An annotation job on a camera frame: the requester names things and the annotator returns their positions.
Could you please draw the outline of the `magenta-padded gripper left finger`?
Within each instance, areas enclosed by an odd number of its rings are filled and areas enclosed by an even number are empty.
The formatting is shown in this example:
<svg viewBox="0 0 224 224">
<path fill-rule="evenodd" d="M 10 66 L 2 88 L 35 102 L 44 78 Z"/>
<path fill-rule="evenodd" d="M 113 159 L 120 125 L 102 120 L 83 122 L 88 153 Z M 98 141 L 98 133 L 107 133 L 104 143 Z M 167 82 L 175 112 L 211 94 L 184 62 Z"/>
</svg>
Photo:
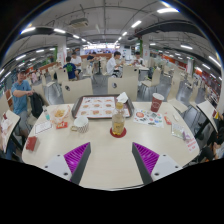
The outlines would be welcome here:
<svg viewBox="0 0 224 224">
<path fill-rule="evenodd" d="M 79 184 L 91 153 L 89 142 L 62 155 L 51 158 L 43 169 L 65 180 Z"/>
</svg>

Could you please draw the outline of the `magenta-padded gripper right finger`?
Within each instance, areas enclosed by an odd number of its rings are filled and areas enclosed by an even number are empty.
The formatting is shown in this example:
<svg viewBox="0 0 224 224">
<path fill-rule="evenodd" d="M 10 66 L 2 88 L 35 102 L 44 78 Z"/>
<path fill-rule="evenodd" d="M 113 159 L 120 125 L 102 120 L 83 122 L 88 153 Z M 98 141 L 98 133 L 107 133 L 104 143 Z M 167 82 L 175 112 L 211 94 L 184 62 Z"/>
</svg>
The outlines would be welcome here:
<svg viewBox="0 0 224 224">
<path fill-rule="evenodd" d="M 144 185 L 182 169 L 169 155 L 159 155 L 138 143 L 132 143 L 132 154 Z"/>
</svg>

